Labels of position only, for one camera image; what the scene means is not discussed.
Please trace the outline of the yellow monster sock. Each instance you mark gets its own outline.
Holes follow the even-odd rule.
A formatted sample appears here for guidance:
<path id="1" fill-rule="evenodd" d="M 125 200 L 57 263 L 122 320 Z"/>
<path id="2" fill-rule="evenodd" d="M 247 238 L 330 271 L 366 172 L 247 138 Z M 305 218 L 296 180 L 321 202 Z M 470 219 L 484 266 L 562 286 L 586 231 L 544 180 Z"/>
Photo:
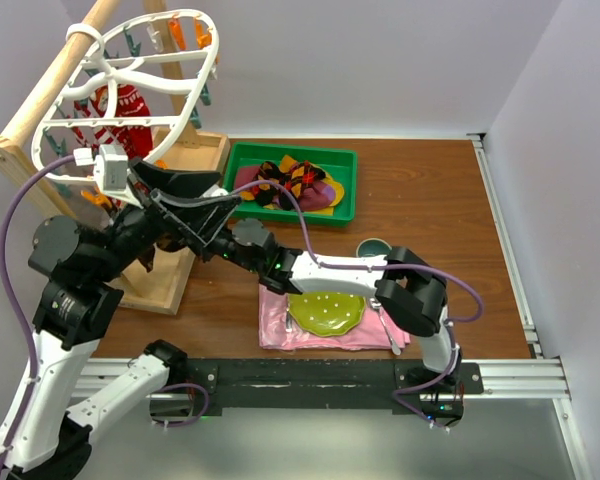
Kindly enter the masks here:
<path id="1" fill-rule="evenodd" d="M 345 189 L 344 189 L 343 185 L 341 183 L 337 182 L 327 171 L 325 171 L 325 172 L 326 172 L 326 178 L 322 181 L 330 183 L 335 188 L 335 191 L 336 191 L 336 199 L 333 202 L 333 207 L 329 208 L 329 209 L 318 210 L 318 211 L 308 212 L 308 213 L 314 213 L 317 215 L 324 215 L 324 216 L 332 216 L 335 213 L 335 207 L 340 204 L 340 202 L 343 200 L 343 198 L 345 196 Z"/>

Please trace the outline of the purple yellow striped sock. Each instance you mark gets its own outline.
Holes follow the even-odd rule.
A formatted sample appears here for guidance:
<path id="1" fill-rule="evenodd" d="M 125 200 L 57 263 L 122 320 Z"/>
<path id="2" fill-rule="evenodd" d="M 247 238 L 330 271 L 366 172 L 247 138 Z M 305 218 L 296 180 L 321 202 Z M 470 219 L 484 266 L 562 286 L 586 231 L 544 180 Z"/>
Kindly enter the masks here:
<path id="1" fill-rule="evenodd" d="M 252 182 L 260 170 L 259 165 L 247 165 L 236 171 L 233 188 L 238 189 L 245 184 Z"/>

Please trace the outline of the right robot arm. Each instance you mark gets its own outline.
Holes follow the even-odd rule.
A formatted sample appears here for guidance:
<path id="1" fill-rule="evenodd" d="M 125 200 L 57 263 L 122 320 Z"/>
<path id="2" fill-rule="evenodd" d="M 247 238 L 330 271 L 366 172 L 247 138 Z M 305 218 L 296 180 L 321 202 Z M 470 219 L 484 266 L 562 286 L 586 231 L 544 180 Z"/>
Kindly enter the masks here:
<path id="1" fill-rule="evenodd" d="M 243 219 L 220 228 L 201 256 L 206 261 L 221 257 L 250 271 L 279 295 L 330 292 L 374 299 L 419 343 L 419 382 L 446 393 L 461 380 L 461 354 L 447 324 L 447 282 L 403 247 L 366 258 L 317 255 L 286 247 L 260 221 Z"/>

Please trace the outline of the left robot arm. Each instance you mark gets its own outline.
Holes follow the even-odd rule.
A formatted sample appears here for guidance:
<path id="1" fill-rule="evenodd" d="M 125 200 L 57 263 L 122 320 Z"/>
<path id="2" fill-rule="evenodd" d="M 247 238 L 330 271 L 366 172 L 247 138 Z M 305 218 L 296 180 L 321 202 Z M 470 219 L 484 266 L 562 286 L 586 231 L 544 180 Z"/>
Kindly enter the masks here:
<path id="1" fill-rule="evenodd" d="M 239 203 L 218 192 L 219 180 L 216 171 L 165 170 L 135 160 L 127 175 L 132 198 L 107 227 L 63 215 L 39 225 L 28 264 L 47 283 L 24 324 L 29 359 L 0 426 L 0 477 L 72 479 L 111 424 L 147 395 L 185 386 L 185 352 L 157 340 L 116 380 L 70 404 L 122 300 L 113 281 L 159 244 L 210 255 Z"/>

